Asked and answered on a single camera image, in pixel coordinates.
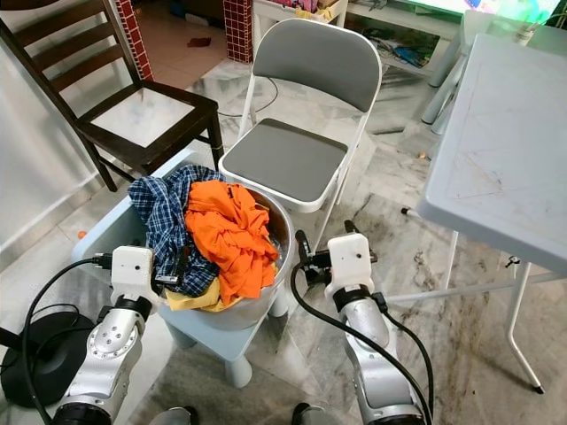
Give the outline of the red tiled pillar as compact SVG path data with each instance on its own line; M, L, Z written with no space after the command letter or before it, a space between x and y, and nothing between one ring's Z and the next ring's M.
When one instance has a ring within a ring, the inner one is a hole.
M152 67L147 58L146 48L138 23L138 10L133 0L111 0L116 9L121 31L124 33L127 48L133 58L135 69L142 80L153 81Z
M222 0L227 58L252 62L252 0Z

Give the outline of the blue plaid shirt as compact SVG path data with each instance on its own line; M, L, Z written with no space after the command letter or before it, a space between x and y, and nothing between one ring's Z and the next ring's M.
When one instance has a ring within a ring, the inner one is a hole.
M179 166L163 177L146 175L130 183L127 195L138 218L146 226L146 244L154 251L154 267L162 273L173 270L183 244L187 244L188 266L183 285L175 292L198 297L218 276L219 267L204 258L187 230L185 214L190 201L190 187L195 182L221 181L222 174L211 167Z

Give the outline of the black round stand base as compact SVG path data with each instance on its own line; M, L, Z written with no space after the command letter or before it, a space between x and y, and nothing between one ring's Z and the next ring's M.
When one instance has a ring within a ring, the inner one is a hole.
M93 320L75 311L61 311L34 317L28 350L23 351L20 336L0 329L0 344L7 348L1 367L4 395L13 404L34 408L28 379L24 376L26 359L31 359L31 381L45 407L65 396L85 358L85 341Z

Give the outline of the orange garment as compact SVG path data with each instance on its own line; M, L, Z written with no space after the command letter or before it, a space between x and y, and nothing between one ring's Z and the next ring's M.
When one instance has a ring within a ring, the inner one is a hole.
M271 243L269 222L267 207L240 183L190 184L185 223L199 252L219 268L223 304L259 298L275 283L279 252Z

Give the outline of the small pale blue table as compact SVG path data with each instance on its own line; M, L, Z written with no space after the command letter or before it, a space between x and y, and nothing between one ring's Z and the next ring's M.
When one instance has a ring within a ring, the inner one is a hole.
M467 18L467 12L465 12L462 14L461 27L451 37L448 49L440 56L436 54L430 61L430 65L436 69L429 79L429 85L438 90L431 97L428 105L425 106L421 121L424 124L433 125L433 129L436 131L440 128L436 121L441 116L446 101L453 95L461 79L461 72L465 67L467 50L469 49L464 35L467 28L469 28L469 18Z

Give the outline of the white low shelf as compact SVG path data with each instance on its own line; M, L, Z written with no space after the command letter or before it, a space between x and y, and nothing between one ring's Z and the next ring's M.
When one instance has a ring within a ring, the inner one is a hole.
M289 18L307 18L309 20L328 23L333 26L344 26L346 11L351 0L296 0L297 4L314 4L315 12L304 11L303 8L288 7L276 0L252 0L252 48L259 48L260 41L271 26Z

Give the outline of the grey folding table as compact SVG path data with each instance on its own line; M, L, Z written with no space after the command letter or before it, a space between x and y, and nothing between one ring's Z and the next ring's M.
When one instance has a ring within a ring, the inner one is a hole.
M567 56L475 37L410 214L515 256L511 317L567 279Z

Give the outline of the grey folding chair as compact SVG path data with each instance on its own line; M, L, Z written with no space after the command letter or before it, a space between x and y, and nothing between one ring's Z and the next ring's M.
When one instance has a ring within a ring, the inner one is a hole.
M304 18L275 23L254 53L238 141L216 167L299 213L320 210L328 198L337 201L382 76L376 46L360 33ZM251 125L252 93L260 80L296 82L351 105L361 115L353 136L341 142L271 118Z

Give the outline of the yellow garment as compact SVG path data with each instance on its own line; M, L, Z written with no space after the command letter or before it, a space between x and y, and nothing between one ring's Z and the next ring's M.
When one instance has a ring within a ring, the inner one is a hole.
M214 279L201 296L191 297L175 292L171 289L165 290L165 299L171 311L182 311L183 309L199 309L209 313L223 312L239 303L242 297L232 296L230 300L224 300L221 295L221 280Z

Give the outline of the dark wooden chair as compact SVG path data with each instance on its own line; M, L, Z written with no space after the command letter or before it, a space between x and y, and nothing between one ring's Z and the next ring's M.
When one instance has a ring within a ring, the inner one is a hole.
M112 173L127 181L134 173L153 174L194 141L209 145L219 165L224 145L218 103L143 80L111 0L81 0L17 31L0 21L0 36L80 138L109 190L117 189ZM74 112L62 92L118 61L130 82L85 113Z

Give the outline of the pale blue child chair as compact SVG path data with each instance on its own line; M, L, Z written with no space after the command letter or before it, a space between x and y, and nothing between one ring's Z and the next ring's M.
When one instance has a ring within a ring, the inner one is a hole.
M199 345L224 363L226 380L235 388L243 388L252 379L252 366L245 357L252 337L268 313L286 312L280 290L286 286L286 271L294 263L289 259L293 250L287 242L291 218L275 199L262 193L252 194L260 205L268 208L268 230L279 252L276 262L276 282L263 290L259 298L240 300L223 312L209 313L199 309L171 311L165 304L157 314L170 328L171 336L180 345ZM110 252L124 244L142 246L146 226L138 218L128 198L115 206L99 221L72 251L72 260L90 258L97 252Z

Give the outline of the television screen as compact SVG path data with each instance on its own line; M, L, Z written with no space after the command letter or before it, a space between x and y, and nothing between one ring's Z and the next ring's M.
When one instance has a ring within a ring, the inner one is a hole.
M404 0L438 11L463 13L478 11L524 23L543 24L563 0Z

